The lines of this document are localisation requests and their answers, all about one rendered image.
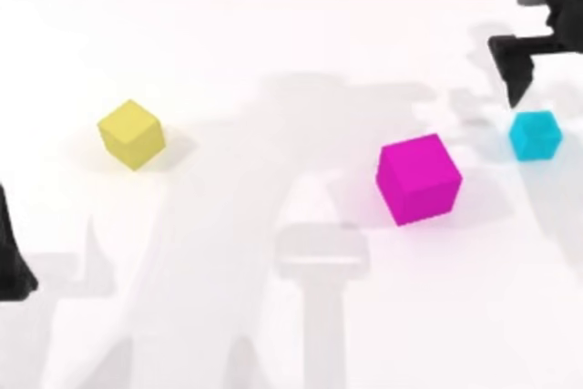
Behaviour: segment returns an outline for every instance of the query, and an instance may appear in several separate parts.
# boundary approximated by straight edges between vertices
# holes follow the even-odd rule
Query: yellow cube
[[[138,170],[166,146],[159,120],[129,100],[98,123],[106,149]]]

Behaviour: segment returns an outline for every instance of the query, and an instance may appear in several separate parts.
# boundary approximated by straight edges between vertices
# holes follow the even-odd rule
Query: white table
[[[546,32],[544,9],[0,5],[0,180],[43,287],[0,306],[0,386],[583,384],[583,58],[537,60],[520,109],[554,109],[566,140],[553,162],[525,166],[485,44]],[[97,133],[128,98],[169,141],[138,173]],[[451,215],[396,228],[377,154],[429,132],[465,183]]]

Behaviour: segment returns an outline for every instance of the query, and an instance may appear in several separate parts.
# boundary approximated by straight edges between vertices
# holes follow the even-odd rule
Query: small cyan block
[[[519,161],[552,159],[562,139],[550,111],[519,113],[510,129],[510,141]]]
[[[398,226],[450,212],[462,174],[432,134],[383,147],[376,183]]]
[[[133,100],[103,118],[98,127],[106,149],[132,170],[141,168],[166,146],[158,119]]]

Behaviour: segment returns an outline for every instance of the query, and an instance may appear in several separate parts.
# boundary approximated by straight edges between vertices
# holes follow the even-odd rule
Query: black object
[[[490,52],[502,79],[506,82],[510,107],[518,105],[533,80],[534,55],[561,53],[583,54],[583,0],[519,0],[522,5],[546,5],[550,14],[549,36],[492,36]]]
[[[24,301],[36,289],[38,280],[16,246],[5,191],[0,185],[0,302]]]

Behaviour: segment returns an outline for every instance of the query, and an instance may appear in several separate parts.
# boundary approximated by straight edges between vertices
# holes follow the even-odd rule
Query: magenta cube
[[[376,184],[401,226],[450,212],[462,174],[432,134],[383,147]]]

